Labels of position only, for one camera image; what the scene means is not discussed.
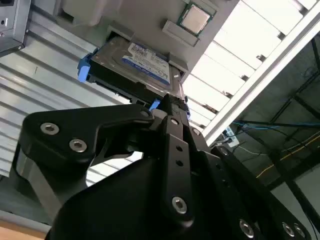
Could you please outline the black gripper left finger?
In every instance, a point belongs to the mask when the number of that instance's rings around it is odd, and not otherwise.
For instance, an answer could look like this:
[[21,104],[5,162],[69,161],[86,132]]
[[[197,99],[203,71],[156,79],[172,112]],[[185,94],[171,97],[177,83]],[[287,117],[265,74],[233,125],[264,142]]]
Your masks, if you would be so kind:
[[10,178],[23,195],[38,200],[54,222],[78,193],[145,159],[172,166],[190,161],[190,147],[175,99],[158,107],[140,104],[35,112],[22,123]]

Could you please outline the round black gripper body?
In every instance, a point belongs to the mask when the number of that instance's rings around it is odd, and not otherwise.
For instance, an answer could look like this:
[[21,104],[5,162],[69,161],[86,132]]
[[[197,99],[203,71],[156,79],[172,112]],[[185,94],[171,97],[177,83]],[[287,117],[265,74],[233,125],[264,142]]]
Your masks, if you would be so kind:
[[221,204],[207,193],[198,164],[178,159],[172,174],[142,159],[69,199],[49,240],[222,240]]

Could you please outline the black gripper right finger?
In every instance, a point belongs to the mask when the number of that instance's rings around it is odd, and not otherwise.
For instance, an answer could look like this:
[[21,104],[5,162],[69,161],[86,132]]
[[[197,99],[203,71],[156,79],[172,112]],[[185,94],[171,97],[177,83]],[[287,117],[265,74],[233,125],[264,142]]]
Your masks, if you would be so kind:
[[202,134],[189,125],[185,101],[176,98],[191,156],[207,193],[221,204],[223,240],[309,240],[302,223],[225,147],[209,148]]

